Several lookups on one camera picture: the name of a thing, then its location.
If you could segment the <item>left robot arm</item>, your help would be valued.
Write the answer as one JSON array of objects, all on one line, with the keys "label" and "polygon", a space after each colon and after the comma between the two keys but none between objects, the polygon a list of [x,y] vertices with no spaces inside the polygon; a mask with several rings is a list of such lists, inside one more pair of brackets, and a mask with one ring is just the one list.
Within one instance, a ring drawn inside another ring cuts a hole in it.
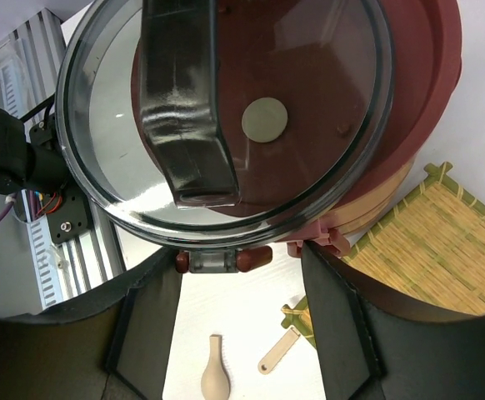
[{"label": "left robot arm", "polygon": [[0,109],[0,194],[23,189],[52,194],[64,187],[68,177],[58,150],[28,142],[24,123]]}]

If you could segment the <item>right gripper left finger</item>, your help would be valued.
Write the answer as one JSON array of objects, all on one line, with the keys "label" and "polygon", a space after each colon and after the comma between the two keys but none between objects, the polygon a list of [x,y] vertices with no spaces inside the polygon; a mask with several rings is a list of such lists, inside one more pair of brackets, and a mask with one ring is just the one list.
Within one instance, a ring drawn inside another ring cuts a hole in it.
[{"label": "right gripper left finger", "polygon": [[0,399],[160,399],[182,277],[162,248],[38,315],[0,318]]}]

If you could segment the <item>red steel bowl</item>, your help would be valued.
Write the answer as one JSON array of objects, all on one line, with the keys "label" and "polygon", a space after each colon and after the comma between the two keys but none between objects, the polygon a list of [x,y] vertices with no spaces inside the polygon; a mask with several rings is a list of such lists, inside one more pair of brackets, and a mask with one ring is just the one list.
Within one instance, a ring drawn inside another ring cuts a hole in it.
[{"label": "red steel bowl", "polygon": [[349,253],[346,236],[375,223],[390,204],[443,115],[462,64],[444,63],[433,69],[431,77],[418,65],[402,70],[387,129],[370,167],[335,207],[305,230],[303,239],[319,233],[317,243],[341,255]]}]

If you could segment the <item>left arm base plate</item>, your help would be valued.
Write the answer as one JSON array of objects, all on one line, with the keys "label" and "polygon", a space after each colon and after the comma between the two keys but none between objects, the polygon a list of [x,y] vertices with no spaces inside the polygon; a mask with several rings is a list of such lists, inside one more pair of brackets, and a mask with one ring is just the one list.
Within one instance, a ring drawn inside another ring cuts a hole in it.
[{"label": "left arm base plate", "polygon": [[[56,129],[56,118],[52,113],[46,122],[41,121],[29,131],[37,145],[62,156]],[[37,217],[45,217],[55,245],[73,241],[93,228],[93,215],[88,198],[73,177],[69,177],[56,194],[44,193],[39,201],[42,210]]]}]

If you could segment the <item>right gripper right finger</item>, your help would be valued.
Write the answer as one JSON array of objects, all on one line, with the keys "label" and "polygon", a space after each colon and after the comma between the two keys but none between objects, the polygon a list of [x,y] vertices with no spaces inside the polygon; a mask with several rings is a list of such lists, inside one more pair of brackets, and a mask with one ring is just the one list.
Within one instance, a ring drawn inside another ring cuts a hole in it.
[{"label": "right gripper right finger", "polygon": [[403,294],[313,242],[302,277],[329,399],[485,399],[485,315]]}]

